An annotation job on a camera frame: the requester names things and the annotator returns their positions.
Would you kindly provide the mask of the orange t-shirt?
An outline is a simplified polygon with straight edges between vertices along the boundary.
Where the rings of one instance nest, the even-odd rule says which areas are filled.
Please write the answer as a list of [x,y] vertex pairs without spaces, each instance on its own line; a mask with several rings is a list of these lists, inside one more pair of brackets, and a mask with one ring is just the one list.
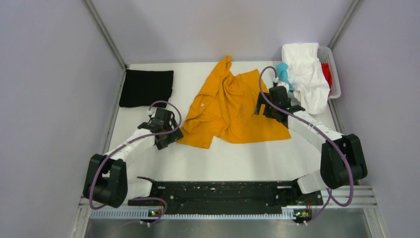
[[213,137],[235,144],[290,139],[286,126],[254,113],[259,93],[268,92],[259,82],[260,72],[234,75],[231,66],[231,56],[226,56],[207,77],[184,119],[178,143],[208,149]]

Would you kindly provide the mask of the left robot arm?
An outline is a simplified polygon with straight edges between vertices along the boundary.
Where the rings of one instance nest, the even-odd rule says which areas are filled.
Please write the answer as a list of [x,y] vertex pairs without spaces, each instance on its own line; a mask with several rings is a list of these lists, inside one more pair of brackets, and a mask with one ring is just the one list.
[[100,208],[121,206],[129,191],[128,167],[147,149],[155,146],[161,150],[183,137],[174,112],[157,108],[148,113],[149,120],[141,123],[124,142],[90,158],[82,193],[90,203],[99,202]]

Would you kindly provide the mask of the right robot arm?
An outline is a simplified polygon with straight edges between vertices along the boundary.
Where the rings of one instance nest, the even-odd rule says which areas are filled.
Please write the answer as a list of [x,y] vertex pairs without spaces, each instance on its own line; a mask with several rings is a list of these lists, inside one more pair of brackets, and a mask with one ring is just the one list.
[[299,105],[292,105],[284,86],[275,86],[267,93],[259,92],[255,114],[275,119],[289,130],[301,135],[320,152],[320,169],[296,180],[290,191],[296,204],[304,204],[311,193],[326,188],[351,185],[368,175],[360,139],[355,134],[344,135],[324,126]]

